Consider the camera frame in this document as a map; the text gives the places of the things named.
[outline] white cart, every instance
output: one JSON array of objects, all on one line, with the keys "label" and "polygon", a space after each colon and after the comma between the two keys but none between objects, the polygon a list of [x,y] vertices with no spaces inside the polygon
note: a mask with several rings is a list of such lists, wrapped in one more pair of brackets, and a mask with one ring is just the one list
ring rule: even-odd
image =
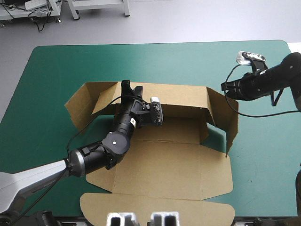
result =
[{"label": "white cart", "polygon": [[128,0],[68,0],[74,19],[79,19],[79,10],[124,7],[125,16],[130,15]]}]

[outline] robotic arm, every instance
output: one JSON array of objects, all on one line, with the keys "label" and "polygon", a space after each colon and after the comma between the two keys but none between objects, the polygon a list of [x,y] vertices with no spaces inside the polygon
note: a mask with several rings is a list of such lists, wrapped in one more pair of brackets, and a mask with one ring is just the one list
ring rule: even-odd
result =
[{"label": "robotic arm", "polygon": [[148,104],[142,100],[142,92],[142,86],[131,89],[129,80],[122,81],[120,110],[105,139],[72,150],[65,160],[15,174],[0,172],[0,225],[11,222],[19,225],[15,220],[20,216],[25,199],[58,178],[82,177],[103,167],[108,170],[114,167],[129,150],[136,128],[147,124],[160,126],[163,114],[159,99],[152,97]]},{"label": "robotic arm", "polygon": [[[283,89],[290,87],[296,108],[301,110],[301,54],[287,55],[281,64],[269,68],[264,56],[240,51],[236,61],[240,65],[250,65],[251,73],[246,73],[241,79],[222,83],[222,91],[227,90],[227,96],[236,100],[255,100],[271,95],[272,105],[276,106]],[[280,90],[276,99],[274,91]]]}]

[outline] cardboard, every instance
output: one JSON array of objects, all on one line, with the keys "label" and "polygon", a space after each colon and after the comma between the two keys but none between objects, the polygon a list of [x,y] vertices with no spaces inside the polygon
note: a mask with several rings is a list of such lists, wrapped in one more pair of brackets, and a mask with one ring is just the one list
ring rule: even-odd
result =
[{"label": "cardboard", "polygon": [[[202,123],[200,142],[208,136],[206,123],[226,132],[227,152],[238,132],[238,115],[230,109],[223,95],[205,86],[167,85],[131,82],[131,87],[143,86],[143,98],[159,97],[166,117],[199,119]],[[121,94],[121,82],[87,82],[65,104],[73,124],[82,129],[111,100]],[[237,101],[230,99],[238,110]],[[114,114],[120,99],[102,114]]]},{"label": "cardboard", "polygon": [[[208,136],[208,122],[226,131],[229,150],[238,131],[237,114],[223,95],[207,87],[131,83],[132,88],[138,85],[145,100],[160,98],[164,123],[136,129],[121,163],[87,175],[89,183],[112,194],[84,194],[83,214],[103,226],[109,212],[135,212],[146,225],[152,212],[178,211],[183,226],[229,226],[234,209],[203,200],[232,191],[230,158],[199,143]],[[120,82],[89,82],[65,106],[81,129],[120,94]],[[102,113],[114,114],[118,103]]]}]

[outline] white label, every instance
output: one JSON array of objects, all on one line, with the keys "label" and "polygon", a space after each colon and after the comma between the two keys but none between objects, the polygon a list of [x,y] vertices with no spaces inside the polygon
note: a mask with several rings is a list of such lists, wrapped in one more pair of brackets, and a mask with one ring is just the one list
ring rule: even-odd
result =
[{"label": "white label", "polygon": [[266,72],[266,70],[264,70],[264,71],[260,72],[260,74],[264,74],[265,72]]},{"label": "white label", "polygon": [[136,128],[136,125],[137,125],[136,120],[133,119],[133,118],[131,118],[131,123],[132,123],[132,125]]}]

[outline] green table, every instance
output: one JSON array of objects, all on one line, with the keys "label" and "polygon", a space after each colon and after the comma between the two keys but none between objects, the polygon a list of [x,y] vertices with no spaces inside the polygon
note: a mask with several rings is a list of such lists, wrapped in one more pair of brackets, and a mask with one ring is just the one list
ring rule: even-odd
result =
[{"label": "green table", "polygon": [[[263,54],[268,66],[290,53],[279,40],[35,48],[0,124],[0,170],[16,172],[66,157],[65,146],[76,129],[64,104],[84,82],[131,79],[205,85],[220,91],[220,84],[236,65],[239,50]],[[250,70],[240,67],[232,78]],[[269,97],[240,102],[241,112],[250,114],[294,108],[289,89],[277,107],[270,106]],[[112,116],[100,117],[72,147],[102,139],[111,120]],[[236,216],[296,215],[294,180],[301,161],[300,127],[299,114],[240,117],[239,134],[230,152],[234,190],[210,201],[229,203]],[[203,144],[224,151],[224,132],[210,126],[210,137]],[[85,178],[65,179],[31,212],[49,209],[55,215],[81,215],[79,198],[86,192],[103,190]]]}]

